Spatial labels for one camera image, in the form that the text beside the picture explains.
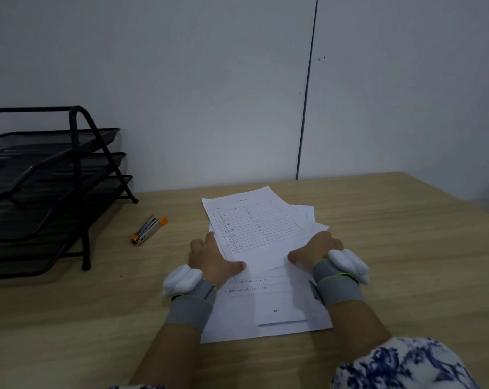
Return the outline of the person's left hand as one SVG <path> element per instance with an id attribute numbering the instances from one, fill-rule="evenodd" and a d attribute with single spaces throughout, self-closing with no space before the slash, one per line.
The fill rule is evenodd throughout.
<path id="1" fill-rule="evenodd" d="M 223 263 L 226 260 L 221 254 L 213 231 L 207 233 L 204 240 L 195 239 L 190 242 L 188 265 L 200 269 L 202 278 L 221 289 L 234 276 L 224 276 Z"/>

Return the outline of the paper sheet with printed table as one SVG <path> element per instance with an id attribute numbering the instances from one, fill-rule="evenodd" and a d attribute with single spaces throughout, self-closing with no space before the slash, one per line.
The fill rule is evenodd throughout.
<path id="1" fill-rule="evenodd" d="M 202 205 L 223 257 L 245 262 L 253 274 L 283 266 L 310 220 L 306 209 L 283 201 L 268 186 L 203 197 Z"/>

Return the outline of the person's right forearm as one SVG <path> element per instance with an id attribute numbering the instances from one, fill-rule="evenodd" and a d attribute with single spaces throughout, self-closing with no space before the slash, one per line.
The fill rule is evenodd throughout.
<path id="1" fill-rule="evenodd" d="M 349 300 L 327 308 L 335 331 L 339 362 L 351 364 L 392 338 L 374 310 L 364 301 Z"/>

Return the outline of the person's left forearm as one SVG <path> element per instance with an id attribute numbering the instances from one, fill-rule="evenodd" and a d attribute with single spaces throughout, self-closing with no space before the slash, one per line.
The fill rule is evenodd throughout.
<path id="1" fill-rule="evenodd" d="M 186 325 L 164 324 L 128 385 L 191 389 L 201 335 Z"/>

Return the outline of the blank white paper sheet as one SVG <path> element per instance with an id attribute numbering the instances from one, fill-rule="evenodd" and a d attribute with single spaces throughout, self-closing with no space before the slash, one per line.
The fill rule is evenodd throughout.
<path id="1" fill-rule="evenodd" d="M 303 230 L 294 237 L 291 250 L 304 247 L 315 234 L 329 229 L 328 226 L 315 222 L 314 206 L 292 204 L 290 207 L 300 216 L 303 222 Z"/>

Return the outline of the paper sheet with text lines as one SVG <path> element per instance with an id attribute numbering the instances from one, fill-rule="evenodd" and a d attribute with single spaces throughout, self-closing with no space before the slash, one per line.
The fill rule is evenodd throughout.
<path id="1" fill-rule="evenodd" d="M 307 320 L 309 275 L 293 266 L 239 275 L 231 279 L 225 295 L 238 307 L 250 307 L 253 323 L 270 326 Z"/>

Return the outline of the grey right wrist band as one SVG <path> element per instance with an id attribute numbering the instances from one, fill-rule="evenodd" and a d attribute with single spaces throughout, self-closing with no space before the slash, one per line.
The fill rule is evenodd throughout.
<path id="1" fill-rule="evenodd" d="M 311 292 L 314 299 L 326 308 L 347 301 L 365 301 L 360 288 L 362 278 L 356 269 L 342 269 L 327 258 L 316 263 L 311 270 Z"/>

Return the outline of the white right wrist tracker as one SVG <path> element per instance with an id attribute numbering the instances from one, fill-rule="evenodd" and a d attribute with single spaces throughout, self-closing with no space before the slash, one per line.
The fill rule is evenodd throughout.
<path id="1" fill-rule="evenodd" d="M 328 256 L 331 262 L 341 272 L 352 275 L 360 284 L 370 284 L 371 279 L 369 266 L 350 249 L 331 249 L 328 252 Z"/>

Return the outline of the white wrist tracker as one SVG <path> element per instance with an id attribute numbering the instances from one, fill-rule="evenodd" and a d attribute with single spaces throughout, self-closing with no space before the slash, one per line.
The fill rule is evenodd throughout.
<path id="1" fill-rule="evenodd" d="M 350 249 L 331 249 L 328 252 L 328 256 L 331 262 L 341 272 L 352 275 L 360 284 L 370 284 L 371 279 L 369 266 Z"/>
<path id="2" fill-rule="evenodd" d="M 187 294 L 202 280 L 202 271 L 183 264 L 174 269 L 163 281 L 163 297 Z"/>

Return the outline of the white left wrist tracker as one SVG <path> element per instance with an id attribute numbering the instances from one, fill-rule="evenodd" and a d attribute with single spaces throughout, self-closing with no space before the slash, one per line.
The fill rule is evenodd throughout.
<path id="1" fill-rule="evenodd" d="M 163 297 L 187 294 L 202 280 L 202 271 L 183 264 L 174 269 L 163 281 Z"/>

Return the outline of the large white paper sheet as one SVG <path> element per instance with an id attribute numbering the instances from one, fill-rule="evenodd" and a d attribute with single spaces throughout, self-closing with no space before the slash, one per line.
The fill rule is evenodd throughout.
<path id="1" fill-rule="evenodd" d="M 235 302 L 230 300 L 225 295 L 226 285 L 217 293 L 213 312 L 202 333 L 202 343 L 281 336 L 332 328 L 332 322 L 325 307 L 313 298 L 308 283 L 307 320 L 270 326 L 255 325 L 251 308 L 238 307 Z"/>

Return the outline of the grey left wrist band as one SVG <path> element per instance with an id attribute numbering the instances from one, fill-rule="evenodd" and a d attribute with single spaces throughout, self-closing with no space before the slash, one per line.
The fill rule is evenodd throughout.
<path id="1" fill-rule="evenodd" d="M 201 278 L 188 292 L 174 296 L 164 325 L 180 325 L 202 333 L 212 314 L 217 288 Z"/>

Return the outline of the orange and grey stapler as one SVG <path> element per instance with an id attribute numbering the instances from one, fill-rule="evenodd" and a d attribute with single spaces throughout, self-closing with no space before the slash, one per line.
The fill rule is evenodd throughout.
<path id="1" fill-rule="evenodd" d="M 150 215 L 141 228 L 130 237 L 131 243 L 135 246 L 142 244 L 157 230 L 163 228 L 163 226 L 167 224 L 167 216 L 157 217 L 155 215 Z"/>

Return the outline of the blue and white floral sleeve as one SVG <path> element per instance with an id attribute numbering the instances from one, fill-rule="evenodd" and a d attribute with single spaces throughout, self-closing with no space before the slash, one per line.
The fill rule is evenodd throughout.
<path id="1" fill-rule="evenodd" d="M 429 338 L 391 338 L 341 363 L 330 389 L 480 389 L 460 357 Z"/>

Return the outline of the black mesh document tray rack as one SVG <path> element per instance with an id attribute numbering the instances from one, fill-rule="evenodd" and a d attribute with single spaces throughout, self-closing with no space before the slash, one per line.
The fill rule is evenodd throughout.
<path id="1" fill-rule="evenodd" d="M 64 113 L 68 128 L 0 134 L 0 281 L 49 272 L 61 259 L 91 269 L 90 228 L 118 200 L 139 200 L 113 152 L 121 129 L 82 106 L 0 107 L 0 114 Z"/>

